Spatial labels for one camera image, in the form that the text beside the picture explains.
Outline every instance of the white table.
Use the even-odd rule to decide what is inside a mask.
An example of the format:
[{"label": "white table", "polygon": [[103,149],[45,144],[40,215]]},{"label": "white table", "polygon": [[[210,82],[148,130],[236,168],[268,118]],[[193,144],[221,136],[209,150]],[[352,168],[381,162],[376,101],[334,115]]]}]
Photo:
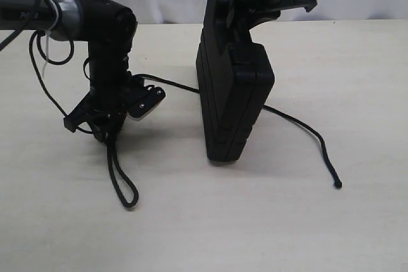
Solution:
[{"label": "white table", "polygon": [[[29,34],[0,54],[0,271],[401,271],[408,264],[408,21],[274,22],[253,30],[276,84],[238,163],[205,155],[199,96],[167,98],[119,138],[141,198],[122,208],[106,148],[71,134],[35,78]],[[201,25],[141,25],[134,73],[196,86]],[[62,59],[68,47],[52,43]],[[48,67],[67,111],[88,90],[86,45]]]}]

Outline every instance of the cable end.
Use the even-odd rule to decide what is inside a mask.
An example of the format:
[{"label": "cable end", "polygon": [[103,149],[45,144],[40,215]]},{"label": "cable end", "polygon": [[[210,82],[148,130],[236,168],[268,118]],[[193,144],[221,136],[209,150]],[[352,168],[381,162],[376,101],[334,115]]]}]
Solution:
[{"label": "cable end", "polygon": [[340,180],[335,180],[335,182],[334,182],[334,187],[335,187],[336,189],[341,189],[341,188],[343,187],[342,181],[340,181]]}]

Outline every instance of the table surface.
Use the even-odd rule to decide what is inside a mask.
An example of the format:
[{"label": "table surface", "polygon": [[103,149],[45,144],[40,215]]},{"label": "table surface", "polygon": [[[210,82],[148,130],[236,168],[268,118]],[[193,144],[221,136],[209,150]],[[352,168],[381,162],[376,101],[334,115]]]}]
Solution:
[{"label": "table surface", "polygon": [[[408,20],[272,22],[252,31],[276,75],[268,104],[316,128],[316,141],[262,113],[242,158],[207,161],[196,94],[165,87],[126,122],[122,167],[137,209],[122,208],[106,148],[71,134],[41,91],[29,33],[0,54],[0,271],[401,271],[408,268]],[[131,71],[197,86],[201,25],[141,25]],[[66,43],[53,42],[62,59]],[[87,50],[45,81],[71,111],[88,91]]]}]

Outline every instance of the black case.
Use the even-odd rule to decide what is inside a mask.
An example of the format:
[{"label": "black case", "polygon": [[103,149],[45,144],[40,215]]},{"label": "black case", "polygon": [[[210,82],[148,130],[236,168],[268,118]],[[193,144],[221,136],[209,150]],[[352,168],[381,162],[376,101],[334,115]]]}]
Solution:
[{"label": "black case", "polygon": [[274,85],[262,45],[245,24],[228,27],[231,0],[208,0],[196,61],[207,155],[237,161]]}]

